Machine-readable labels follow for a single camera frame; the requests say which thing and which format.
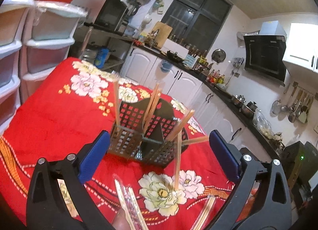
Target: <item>blue gripper pad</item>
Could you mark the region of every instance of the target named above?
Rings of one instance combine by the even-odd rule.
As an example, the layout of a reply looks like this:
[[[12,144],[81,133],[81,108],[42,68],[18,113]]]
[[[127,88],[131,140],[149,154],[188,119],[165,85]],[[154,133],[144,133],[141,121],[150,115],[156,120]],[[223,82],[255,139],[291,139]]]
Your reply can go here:
[[[102,131],[92,143],[92,147],[79,166],[79,181],[83,185],[92,179],[97,166],[106,154],[110,144],[110,136],[107,131]]]
[[[241,175],[239,157],[242,155],[234,145],[226,143],[216,129],[211,131],[209,143],[226,177],[236,184]]]

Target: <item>floral tablecloth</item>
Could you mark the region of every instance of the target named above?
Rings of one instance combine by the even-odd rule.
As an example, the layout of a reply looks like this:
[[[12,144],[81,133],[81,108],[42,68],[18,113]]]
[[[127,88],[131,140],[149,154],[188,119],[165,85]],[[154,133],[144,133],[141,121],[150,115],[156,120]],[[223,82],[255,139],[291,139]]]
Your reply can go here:
[[[122,78],[119,84],[119,97],[126,102],[150,97],[151,90],[135,82]],[[167,95],[162,98],[173,105],[175,116],[182,118],[184,105]],[[63,159],[91,143],[101,130],[110,132],[114,122],[113,102],[109,73],[85,61],[68,58],[17,110],[0,138],[0,192],[20,220],[25,223],[28,187],[37,160]],[[189,138],[204,134],[194,118],[189,120],[186,131]],[[173,163],[162,169],[107,154],[85,188],[109,221],[120,208],[114,173],[124,185],[133,187],[149,229],[188,230],[208,195],[217,197],[211,214],[214,216],[233,188],[207,142],[191,145],[182,153],[177,193],[172,191]],[[78,216],[62,182],[61,190],[72,216]]]

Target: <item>blue bottle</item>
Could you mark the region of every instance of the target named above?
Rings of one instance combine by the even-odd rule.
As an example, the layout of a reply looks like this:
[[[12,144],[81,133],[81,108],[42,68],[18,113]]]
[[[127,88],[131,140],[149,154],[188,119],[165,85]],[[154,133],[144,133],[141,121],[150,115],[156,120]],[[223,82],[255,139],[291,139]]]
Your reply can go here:
[[[109,49],[108,48],[101,48],[98,54],[96,55],[96,58],[94,60],[94,65],[101,69],[106,61],[106,58],[108,56]]]

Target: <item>countertop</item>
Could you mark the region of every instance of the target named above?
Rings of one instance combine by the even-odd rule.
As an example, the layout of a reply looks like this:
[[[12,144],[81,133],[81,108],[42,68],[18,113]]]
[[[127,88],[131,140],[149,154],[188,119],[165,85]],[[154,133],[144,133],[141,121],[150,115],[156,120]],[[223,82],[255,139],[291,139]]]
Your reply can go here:
[[[220,91],[217,87],[215,87],[214,84],[200,79],[199,75],[194,72],[193,70],[188,69],[185,67],[182,63],[177,63],[175,61],[172,61],[167,56],[160,53],[160,51],[151,49],[146,46],[136,46],[137,48],[140,48],[141,50],[144,50],[146,52],[149,52],[150,54],[153,54],[157,56],[158,58],[168,61],[172,65],[176,66],[179,69],[182,69],[183,71],[187,72],[188,74],[194,76],[198,80],[200,80],[203,84],[205,84],[214,94],[216,94],[225,104],[226,106],[235,114],[235,116],[246,126],[250,132],[257,138],[257,140],[260,142],[260,144],[263,146],[265,151],[268,153],[268,155],[272,159],[279,159],[279,154],[277,153],[277,148],[273,146],[271,143],[268,142],[268,139],[266,139],[254,126],[252,120],[245,117],[240,111],[239,108],[237,108],[231,100],[226,96],[222,91]]]

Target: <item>silver screw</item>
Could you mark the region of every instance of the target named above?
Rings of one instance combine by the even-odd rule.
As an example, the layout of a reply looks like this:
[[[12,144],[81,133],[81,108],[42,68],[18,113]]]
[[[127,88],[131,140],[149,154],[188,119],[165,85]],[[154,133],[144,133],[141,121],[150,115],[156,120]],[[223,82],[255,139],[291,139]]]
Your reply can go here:
[[[244,155],[243,156],[243,158],[244,158],[244,160],[246,160],[246,161],[251,161],[252,160],[252,157],[250,156],[250,155]]]
[[[274,160],[273,160],[273,163],[274,163],[275,165],[280,165],[280,161],[279,161],[278,159],[274,159]]]
[[[45,158],[40,158],[39,160],[38,160],[38,163],[39,164],[43,164],[45,162]]]
[[[72,160],[74,160],[74,159],[75,159],[75,154],[69,154],[69,155],[67,156],[67,160],[72,161]]]

